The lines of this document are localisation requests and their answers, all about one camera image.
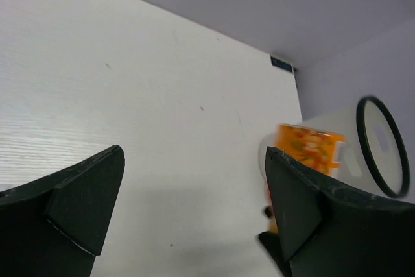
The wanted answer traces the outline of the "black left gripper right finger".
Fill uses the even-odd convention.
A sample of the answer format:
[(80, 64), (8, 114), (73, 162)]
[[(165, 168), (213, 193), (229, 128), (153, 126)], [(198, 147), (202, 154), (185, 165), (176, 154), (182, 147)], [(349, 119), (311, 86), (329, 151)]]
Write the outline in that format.
[(323, 175), (268, 147), (265, 250), (284, 276), (413, 276), (414, 205)]

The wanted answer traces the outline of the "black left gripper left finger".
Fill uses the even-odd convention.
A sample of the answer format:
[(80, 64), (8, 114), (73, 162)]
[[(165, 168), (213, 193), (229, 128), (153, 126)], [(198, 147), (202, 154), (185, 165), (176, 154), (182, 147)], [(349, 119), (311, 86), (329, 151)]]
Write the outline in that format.
[(2, 276), (90, 276), (119, 194), (125, 156), (113, 145), (1, 192)]

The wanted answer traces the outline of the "orange juice bottle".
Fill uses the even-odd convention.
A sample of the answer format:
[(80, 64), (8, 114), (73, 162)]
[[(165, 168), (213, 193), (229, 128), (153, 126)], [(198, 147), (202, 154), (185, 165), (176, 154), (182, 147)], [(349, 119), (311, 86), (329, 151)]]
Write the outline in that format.
[(300, 125), (280, 124), (275, 133), (267, 134), (259, 144), (259, 169), (266, 179), (265, 158), (268, 147), (276, 147), (324, 175), (334, 177), (340, 169), (340, 148), (346, 137), (334, 132)]

